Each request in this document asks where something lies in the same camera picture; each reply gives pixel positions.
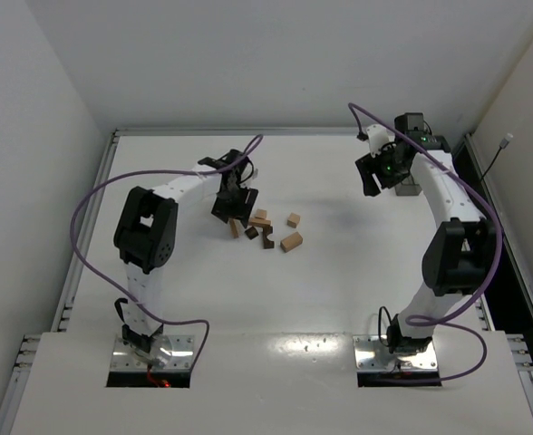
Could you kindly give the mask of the light wood rectangular block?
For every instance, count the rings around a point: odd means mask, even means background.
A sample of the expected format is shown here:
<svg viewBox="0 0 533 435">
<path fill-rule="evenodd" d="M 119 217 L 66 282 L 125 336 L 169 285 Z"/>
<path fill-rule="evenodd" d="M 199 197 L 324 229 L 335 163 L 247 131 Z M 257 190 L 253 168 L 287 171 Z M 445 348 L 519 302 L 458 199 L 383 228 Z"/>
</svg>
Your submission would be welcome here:
<svg viewBox="0 0 533 435">
<path fill-rule="evenodd" d="M 229 227 L 231 231 L 231 235 L 233 238 L 239 238 L 240 237 L 240 231 L 239 231 L 239 223 L 236 219 L 231 218 L 229 221 Z"/>
</svg>

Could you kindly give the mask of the clear grey plastic bin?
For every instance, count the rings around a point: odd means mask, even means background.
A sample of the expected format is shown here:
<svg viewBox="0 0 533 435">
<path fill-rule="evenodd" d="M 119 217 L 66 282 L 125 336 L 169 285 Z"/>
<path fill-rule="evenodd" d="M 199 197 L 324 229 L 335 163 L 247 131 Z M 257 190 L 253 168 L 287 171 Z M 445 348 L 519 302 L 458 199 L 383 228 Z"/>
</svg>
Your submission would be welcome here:
<svg viewBox="0 0 533 435">
<path fill-rule="evenodd" d="M 422 193 L 422 187 L 415 181 L 413 176 L 402 180 L 394 189 L 396 195 L 399 197 L 415 197 Z"/>
</svg>

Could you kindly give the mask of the light wood plank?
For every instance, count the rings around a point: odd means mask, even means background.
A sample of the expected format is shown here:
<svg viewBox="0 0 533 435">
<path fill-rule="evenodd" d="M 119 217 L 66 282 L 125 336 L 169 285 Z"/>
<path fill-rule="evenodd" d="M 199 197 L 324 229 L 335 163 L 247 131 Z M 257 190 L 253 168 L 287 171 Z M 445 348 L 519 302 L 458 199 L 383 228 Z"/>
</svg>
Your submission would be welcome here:
<svg viewBox="0 0 533 435">
<path fill-rule="evenodd" d="M 250 226 L 252 226 L 252 227 L 265 228 L 265 227 L 270 227 L 271 226 L 271 221 L 268 220 L 268 219 L 263 219 L 263 218 L 258 218 L 258 217 L 251 217 L 248 220 L 248 224 Z"/>
</svg>

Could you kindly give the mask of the dark wood arch block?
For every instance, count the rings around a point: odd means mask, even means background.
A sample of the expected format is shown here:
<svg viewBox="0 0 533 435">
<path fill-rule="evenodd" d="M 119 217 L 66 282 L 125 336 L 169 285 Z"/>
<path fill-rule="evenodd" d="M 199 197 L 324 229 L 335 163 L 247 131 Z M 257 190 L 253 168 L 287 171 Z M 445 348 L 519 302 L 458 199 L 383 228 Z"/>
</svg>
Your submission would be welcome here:
<svg viewBox="0 0 533 435">
<path fill-rule="evenodd" d="M 272 234 L 272 226 L 262 228 L 262 244 L 264 249 L 273 249 L 275 247 L 275 241 L 270 239 Z"/>
</svg>

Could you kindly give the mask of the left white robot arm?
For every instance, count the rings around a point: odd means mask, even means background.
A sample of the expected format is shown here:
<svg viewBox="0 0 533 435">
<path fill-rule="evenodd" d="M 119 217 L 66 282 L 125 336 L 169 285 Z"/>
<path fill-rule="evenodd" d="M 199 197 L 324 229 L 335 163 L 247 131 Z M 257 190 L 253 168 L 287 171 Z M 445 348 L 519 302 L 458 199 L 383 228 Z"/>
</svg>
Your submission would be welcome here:
<svg viewBox="0 0 533 435">
<path fill-rule="evenodd" d="M 116 307 L 123 321 L 122 338 L 148 357 L 163 334 L 161 280 L 175 247 L 179 215 L 213 197 L 212 216 L 246 226 L 258 195 L 251 187 L 255 165 L 239 150 L 201 159 L 192 171 L 155 188 L 131 189 L 114 232 L 129 293 L 126 307 Z"/>
</svg>

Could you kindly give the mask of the long light wood block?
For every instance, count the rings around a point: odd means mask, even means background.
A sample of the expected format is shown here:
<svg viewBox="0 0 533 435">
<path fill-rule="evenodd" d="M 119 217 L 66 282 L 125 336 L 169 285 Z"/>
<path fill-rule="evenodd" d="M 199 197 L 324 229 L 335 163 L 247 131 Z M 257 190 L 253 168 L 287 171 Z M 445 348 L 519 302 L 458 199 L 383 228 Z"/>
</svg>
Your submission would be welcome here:
<svg viewBox="0 0 533 435">
<path fill-rule="evenodd" d="M 298 231 L 296 231 L 290 234 L 289 236 L 283 238 L 280 241 L 280 247 L 285 253 L 288 253 L 292 251 L 293 249 L 301 246 L 303 241 L 304 240 L 301 234 Z"/>
</svg>

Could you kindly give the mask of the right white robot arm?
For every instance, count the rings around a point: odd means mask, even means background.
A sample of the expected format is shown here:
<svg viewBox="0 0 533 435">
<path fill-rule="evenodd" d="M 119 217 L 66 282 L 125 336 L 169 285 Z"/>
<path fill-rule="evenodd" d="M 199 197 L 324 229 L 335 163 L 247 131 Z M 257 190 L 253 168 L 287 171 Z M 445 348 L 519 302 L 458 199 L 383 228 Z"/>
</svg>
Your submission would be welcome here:
<svg viewBox="0 0 533 435">
<path fill-rule="evenodd" d="M 361 127 L 357 138 L 369 151 L 355 162 L 363 193 L 375 197 L 413 179 L 426 197 L 436 232 L 422 258 L 422 285 L 387 328 L 390 353 L 414 354 L 431 342 L 436 324 L 461 299 L 487 281 L 498 231 L 459 183 L 450 146 L 431 133 L 422 114 L 394 120 L 396 132 L 380 124 Z"/>
</svg>

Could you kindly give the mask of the light wood cube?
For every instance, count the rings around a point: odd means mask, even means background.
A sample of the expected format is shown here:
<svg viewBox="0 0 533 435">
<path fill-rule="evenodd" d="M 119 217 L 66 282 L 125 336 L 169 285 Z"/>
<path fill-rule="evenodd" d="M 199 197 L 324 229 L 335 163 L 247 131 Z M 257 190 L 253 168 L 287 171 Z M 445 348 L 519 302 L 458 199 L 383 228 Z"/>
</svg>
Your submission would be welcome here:
<svg viewBox="0 0 533 435">
<path fill-rule="evenodd" d="M 255 214 L 256 218 L 260 219 L 266 219 L 267 218 L 267 212 L 264 209 L 258 209 Z"/>
<path fill-rule="evenodd" d="M 297 228 L 300 223 L 300 220 L 301 217 L 298 214 L 290 213 L 286 220 L 286 223 L 292 228 Z"/>
</svg>

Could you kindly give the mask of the small dark wood cube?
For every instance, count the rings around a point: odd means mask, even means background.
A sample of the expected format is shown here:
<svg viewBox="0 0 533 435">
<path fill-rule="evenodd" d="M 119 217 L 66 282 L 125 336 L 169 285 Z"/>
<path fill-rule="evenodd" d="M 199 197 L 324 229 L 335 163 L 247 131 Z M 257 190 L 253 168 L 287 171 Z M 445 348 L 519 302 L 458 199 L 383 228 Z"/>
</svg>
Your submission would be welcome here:
<svg viewBox="0 0 533 435">
<path fill-rule="evenodd" d="M 254 239 L 254 238 L 256 238 L 258 236 L 258 232 L 257 232 L 257 229 L 255 227 L 249 227 L 245 231 L 245 234 L 250 240 L 252 240 L 252 239 Z"/>
</svg>

